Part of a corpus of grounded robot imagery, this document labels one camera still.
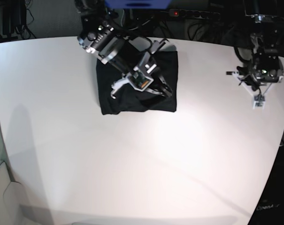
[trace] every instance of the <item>blue device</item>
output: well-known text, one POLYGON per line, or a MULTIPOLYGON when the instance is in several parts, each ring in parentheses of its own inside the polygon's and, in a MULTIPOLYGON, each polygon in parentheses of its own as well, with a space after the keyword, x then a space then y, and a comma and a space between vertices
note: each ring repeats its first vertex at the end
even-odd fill
POLYGON ((171 0, 106 0, 110 8, 166 9, 171 0))

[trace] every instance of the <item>white table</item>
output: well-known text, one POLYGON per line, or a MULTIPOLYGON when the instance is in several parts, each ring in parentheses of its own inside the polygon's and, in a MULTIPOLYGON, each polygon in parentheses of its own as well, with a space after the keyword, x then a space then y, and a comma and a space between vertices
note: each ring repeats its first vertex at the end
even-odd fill
POLYGON ((96 59, 75 37, 0 44, 0 125, 35 220, 248 223, 284 131, 284 82, 253 110, 225 75, 240 65, 231 47, 171 42, 177 112, 117 116, 101 115, 96 59))

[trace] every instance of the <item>black cloth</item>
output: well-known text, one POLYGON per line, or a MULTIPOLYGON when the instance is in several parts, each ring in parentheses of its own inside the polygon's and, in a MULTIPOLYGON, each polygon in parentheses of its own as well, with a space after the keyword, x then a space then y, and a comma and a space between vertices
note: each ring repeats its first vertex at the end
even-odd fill
POLYGON ((177 52, 157 52, 154 56, 157 65, 161 68, 163 77, 172 89, 172 97, 165 98, 148 92, 134 90, 130 84, 124 85, 112 99, 111 85, 122 78, 121 72, 109 63, 104 65, 97 61, 97 82, 101 111, 103 115, 119 114, 120 112, 145 112, 147 110, 162 110, 175 112, 177 108, 177 79, 178 57, 177 52))

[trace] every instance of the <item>white tabletop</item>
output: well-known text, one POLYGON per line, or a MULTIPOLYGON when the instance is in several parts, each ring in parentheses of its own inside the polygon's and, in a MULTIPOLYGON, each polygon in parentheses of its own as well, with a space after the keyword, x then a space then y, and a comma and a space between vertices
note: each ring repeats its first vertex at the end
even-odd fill
POLYGON ((96 59, 75 37, 0 44, 0 125, 38 222, 248 223, 283 135, 284 82, 253 110, 225 75, 240 65, 231 47, 171 43, 177 112, 117 116, 101 114, 96 59))

